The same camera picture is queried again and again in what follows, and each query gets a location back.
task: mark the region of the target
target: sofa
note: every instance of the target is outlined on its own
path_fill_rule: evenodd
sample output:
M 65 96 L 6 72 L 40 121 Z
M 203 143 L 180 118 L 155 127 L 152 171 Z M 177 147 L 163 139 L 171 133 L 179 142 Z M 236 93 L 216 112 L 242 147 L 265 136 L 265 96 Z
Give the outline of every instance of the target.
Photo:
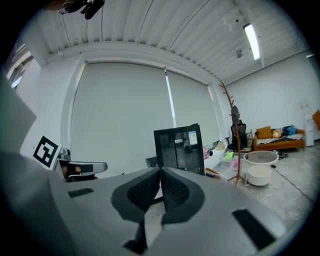
M 305 131 L 302 129 L 296 129 L 295 134 L 297 137 L 301 137 L 295 140 L 289 141 L 281 141 L 281 137 L 279 139 L 274 139 L 272 142 L 269 143 L 261 143 L 261 140 L 258 139 L 258 134 L 255 132 L 253 138 L 253 150 L 260 151 L 260 150 L 283 150 L 283 149 L 292 149 L 292 148 L 304 148 L 305 147 Z

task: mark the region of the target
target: stuffed toy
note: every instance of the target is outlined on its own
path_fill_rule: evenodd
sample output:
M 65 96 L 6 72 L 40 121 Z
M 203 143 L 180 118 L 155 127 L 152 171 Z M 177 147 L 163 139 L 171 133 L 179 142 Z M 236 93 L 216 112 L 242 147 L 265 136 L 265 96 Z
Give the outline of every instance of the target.
M 274 130 L 272 132 L 272 137 L 276 138 L 276 139 L 279 139 L 281 137 L 281 132 L 279 130 Z

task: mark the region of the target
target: black frame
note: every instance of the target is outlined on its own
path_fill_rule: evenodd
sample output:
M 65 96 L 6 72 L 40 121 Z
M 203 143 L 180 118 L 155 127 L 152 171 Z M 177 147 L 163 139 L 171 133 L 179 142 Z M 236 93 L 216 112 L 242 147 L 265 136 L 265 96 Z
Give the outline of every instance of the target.
M 205 175 L 205 162 L 204 162 L 204 151 L 202 146 L 202 138 L 201 138 L 201 132 L 200 132 L 200 126 L 198 124 L 193 124 L 190 126 L 184 126 L 184 127 L 177 127 L 177 128 L 170 128 L 170 129 L 162 129 L 162 130 L 154 130 L 154 143 L 155 143 L 155 152 L 156 152 L 156 160 L 158 163 L 158 167 L 162 168 L 164 167 L 164 158 L 162 154 L 162 148 L 161 148 L 161 140 L 160 136 L 162 135 L 175 135 L 177 133 L 186 133 L 186 132 L 193 132 L 196 133 L 196 139 L 197 139 L 197 149 L 198 149 L 198 161 L 199 161 L 199 170 L 201 175 Z

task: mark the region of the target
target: roller blind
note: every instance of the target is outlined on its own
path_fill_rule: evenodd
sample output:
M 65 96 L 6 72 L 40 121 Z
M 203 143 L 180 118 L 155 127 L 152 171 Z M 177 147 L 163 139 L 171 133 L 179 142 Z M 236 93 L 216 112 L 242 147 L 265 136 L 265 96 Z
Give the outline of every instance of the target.
M 72 112 L 75 161 L 107 162 L 98 177 L 134 172 L 156 156 L 154 130 L 173 128 L 163 69 L 128 63 L 88 64 Z
M 177 127 L 200 125 L 202 145 L 219 140 L 217 118 L 208 87 L 193 79 L 167 72 Z

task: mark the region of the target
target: corrugated ceiling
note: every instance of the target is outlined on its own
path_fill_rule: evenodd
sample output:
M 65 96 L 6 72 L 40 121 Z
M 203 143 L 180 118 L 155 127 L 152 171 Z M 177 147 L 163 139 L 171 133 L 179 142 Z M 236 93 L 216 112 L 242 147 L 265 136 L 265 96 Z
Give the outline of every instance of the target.
M 309 48 L 291 19 L 263 0 L 105 0 L 90 20 L 46 10 L 35 22 L 48 55 L 91 42 L 133 42 L 180 55 L 226 84 Z M 248 22 L 260 60 L 243 29 Z

